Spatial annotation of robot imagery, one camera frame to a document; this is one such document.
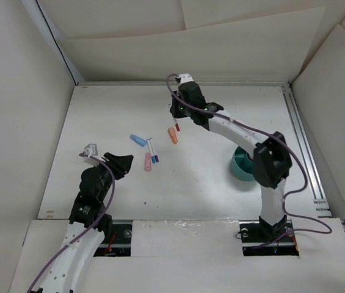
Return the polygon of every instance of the black mounting bracket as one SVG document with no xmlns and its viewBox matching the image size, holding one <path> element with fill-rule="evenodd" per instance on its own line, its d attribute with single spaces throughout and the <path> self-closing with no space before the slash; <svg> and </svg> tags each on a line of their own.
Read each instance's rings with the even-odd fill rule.
<svg viewBox="0 0 345 293">
<path fill-rule="evenodd" d="M 207 130 L 209 130 L 209 119 L 213 117 L 212 113 L 223 110 L 223 107 L 217 103 L 207 103 L 199 85 L 194 81 L 181 84 L 178 87 L 178 91 L 174 92 L 174 94 L 179 96 L 187 104 L 205 110 L 209 112 L 209 114 L 192 110 L 172 97 L 172 105 L 170 108 L 172 117 L 176 119 L 190 117 L 196 125 L 202 126 Z"/>
<path fill-rule="evenodd" d="M 120 180 L 129 173 L 134 157 L 105 153 L 104 158 L 115 180 Z M 74 200 L 69 222 L 83 223 L 86 228 L 90 226 L 104 210 L 103 201 L 111 185 L 111 174 L 101 164 L 84 170 L 81 174 L 80 192 Z M 101 221 L 102 226 L 97 228 L 104 231 L 104 227 L 109 226 L 110 223 L 112 223 L 111 217 L 108 219 L 104 216 Z"/>
<path fill-rule="evenodd" d="M 275 132 L 276 138 L 285 142 L 282 133 Z M 264 187 L 277 188 L 282 179 L 289 176 L 292 160 L 288 150 L 272 138 L 257 143 L 253 151 L 253 176 Z"/>
</svg>

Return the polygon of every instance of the blue marker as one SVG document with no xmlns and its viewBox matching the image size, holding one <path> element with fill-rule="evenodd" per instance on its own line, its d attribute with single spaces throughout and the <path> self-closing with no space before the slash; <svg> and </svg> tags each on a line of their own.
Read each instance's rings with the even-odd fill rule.
<svg viewBox="0 0 345 293">
<path fill-rule="evenodd" d="M 138 143 L 140 146 L 144 147 L 147 145 L 147 141 L 142 139 L 141 137 L 135 136 L 134 134 L 130 135 L 130 138 L 133 139 L 136 143 Z"/>
<path fill-rule="evenodd" d="M 159 162 L 159 156 L 156 153 L 156 149 L 154 148 L 153 139 L 150 138 L 149 141 L 150 141 L 150 146 L 152 147 L 152 152 L 153 152 L 154 158 L 156 159 L 156 162 L 158 163 Z"/>
</svg>

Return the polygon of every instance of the white wall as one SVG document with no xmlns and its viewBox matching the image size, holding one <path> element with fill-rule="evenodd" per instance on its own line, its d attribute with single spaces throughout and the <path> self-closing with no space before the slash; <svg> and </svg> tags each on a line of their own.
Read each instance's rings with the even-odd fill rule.
<svg viewBox="0 0 345 293">
<path fill-rule="evenodd" d="M 37 215 L 72 90 L 20 1 L 0 0 L 0 293 Z"/>
<path fill-rule="evenodd" d="M 72 72 L 72 75 L 73 75 L 76 83 L 84 82 L 85 79 L 82 77 L 82 75 L 77 70 L 77 68 L 73 65 L 72 61 L 69 59 L 69 57 L 66 55 L 65 52 L 63 52 L 62 50 L 60 52 L 56 43 L 54 42 L 54 39 L 51 36 L 49 27 L 50 27 L 55 39 L 61 38 L 62 35 L 59 32 L 58 28 L 51 21 L 49 15 L 43 10 L 43 7 L 41 6 L 41 9 L 42 9 L 43 15 L 45 16 L 46 20 L 45 20 L 45 18 L 43 18 L 43 15 L 40 13 L 40 9 L 39 9 L 39 6 L 38 6 L 36 0 L 20 0 L 20 1 L 23 3 L 24 8 L 26 8 L 28 14 L 30 14 L 31 19 L 33 20 L 34 24 L 39 29 L 40 33 L 42 34 L 43 38 L 46 40 L 47 44 L 49 44 L 50 48 L 58 56 L 59 62 L 62 65 L 65 65 L 64 60 L 61 57 L 61 52 L 62 52 L 62 54 L 65 57 L 65 60 L 67 61 L 67 65 L 68 65 L 70 71 Z"/>
<path fill-rule="evenodd" d="M 333 215 L 345 219 L 345 22 L 332 30 L 292 90 L 311 129 Z"/>
<path fill-rule="evenodd" d="M 325 7 L 325 13 L 312 39 L 303 68 L 307 66 L 333 27 L 345 17 L 345 0 L 182 0 L 182 5 L 188 29 L 312 7 Z"/>
</svg>

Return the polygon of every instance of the white marker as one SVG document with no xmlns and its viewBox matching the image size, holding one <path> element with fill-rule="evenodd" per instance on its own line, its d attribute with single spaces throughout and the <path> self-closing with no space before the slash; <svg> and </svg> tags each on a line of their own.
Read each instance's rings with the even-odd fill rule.
<svg viewBox="0 0 345 293">
<path fill-rule="evenodd" d="M 176 127 L 176 131 L 180 131 L 180 127 L 179 127 L 179 124 L 178 124 L 178 120 L 176 120 L 176 118 L 173 118 L 173 122 L 175 124 L 175 127 Z"/>
<path fill-rule="evenodd" d="M 152 156 L 152 163 L 156 163 L 156 159 L 154 158 L 152 146 L 150 145 L 150 139 L 147 139 L 147 145 L 148 145 L 149 152 Z"/>
<path fill-rule="evenodd" d="M 154 158 L 156 159 L 156 162 L 159 162 L 158 154 L 156 153 L 156 149 L 154 148 L 154 145 L 153 145 L 153 139 L 150 138 L 149 140 L 150 140 L 150 146 L 152 148 Z"/>
</svg>

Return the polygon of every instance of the orange marker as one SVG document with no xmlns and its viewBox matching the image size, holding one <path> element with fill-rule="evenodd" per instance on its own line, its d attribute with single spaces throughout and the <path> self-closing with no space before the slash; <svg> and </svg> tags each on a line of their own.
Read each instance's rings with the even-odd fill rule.
<svg viewBox="0 0 345 293">
<path fill-rule="evenodd" d="M 178 137 L 176 136 L 176 132 L 173 127 L 169 127 L 168 134 L 170 135 L 173 144 L 176 145 L 178 143 Z"/>
</svg>

